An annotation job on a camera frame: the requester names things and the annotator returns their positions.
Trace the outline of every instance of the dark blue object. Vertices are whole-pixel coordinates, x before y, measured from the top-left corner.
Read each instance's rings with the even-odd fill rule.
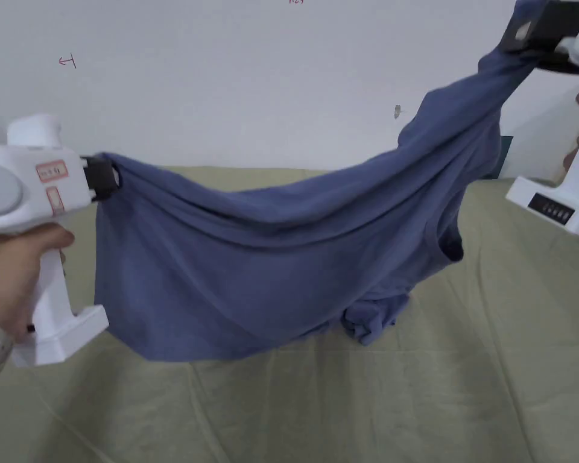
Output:
[[[526,20],[542,1],[522,1]],[[236,359],[341,322],[363,344],[421,280],[463,257],[466,186],[492,172],[499,114],[536,53],[482,58],[428,93],[399,147],[342,171],[243,192],[114,154],[97,215],[95,301],[147,359]]]

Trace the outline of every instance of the wrinkle in sheet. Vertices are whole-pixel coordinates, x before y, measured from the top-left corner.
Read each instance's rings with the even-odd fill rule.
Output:
[[[513,381],[511,379],[510,371],[506,367],[504,356],[502,354],[501,341],[499,339],[499,336],[498,336],[497,331],[495,329],[495,325],[493,323],[493,315],[491,314],[492,308],[489,304],[489,299],[487,298],[485,284],[484,284],[483,265],[484,265],[484,262],[482,259],[482,246],[480,246],[478,249],[478,253],[476,255],[476,276],[478,278],[478,280],[477,280],[478,293],[480,296],[480,300],[482,302],[482,306],[483,306],[484,311],[485,311],[485,315],[487,317],[487,324],[489,327],[489,331],[491,333],[493,345],[495,346],[495,353],[496,353],[496,358],[498,360],[499,369],[502,372],[506,391],[507,391],[508,395],[510,396],[515,414],[517,416],[517,422],[519,423],[519,430],[520,430],[521,435],[523,436],[523,439],[525,441],[525,446],[527,448],[528,457],[531,459],[532,462],[536,463],[537,460],[535,457],[535,452],[532,449],[530,439],[527,435],[527,425],[525,424],[525,417],[523,415],[523,410],[521,409],[521,406],[519,404],[519,397],[517,396],[517,392],[514,388]]]

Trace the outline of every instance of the sticker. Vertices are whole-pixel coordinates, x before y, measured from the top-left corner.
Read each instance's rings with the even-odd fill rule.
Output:
[[[43,183],[68,177],[66,164],[63,160],[55,160],[53,162],[38,164],[36,166],[36,172],[39,175],[40,181]]]
[[[49,203],[52,206],[52,212],[54,215],[64,213],[64,204],[62,204],[62,198],[60,198],[60,192],[58,191],[58,188],[55,186],[50,186],[49,188],[45,189],[45,192],[48,194]]]

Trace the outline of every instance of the gripper handle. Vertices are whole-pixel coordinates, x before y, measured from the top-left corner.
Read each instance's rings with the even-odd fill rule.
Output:
[[[36,332],[13,350],[13,360],[20,367],[63,362],[109,326],[103,306],[73,314],[57,250],[41,258],[33,301]]]

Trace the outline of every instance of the bed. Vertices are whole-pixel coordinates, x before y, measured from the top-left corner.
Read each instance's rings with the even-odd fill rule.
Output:
[[[317,175],[178,171],[222,189]],[[243,361],[163,364],[104,333],[63,364],[9,365],[0,461],[579,462],[579,238],[504,201],[509,185],[469,188],[465,259],[368,348],[336,329]],[[93,218],[69,224],[74,307],[93,297]]]

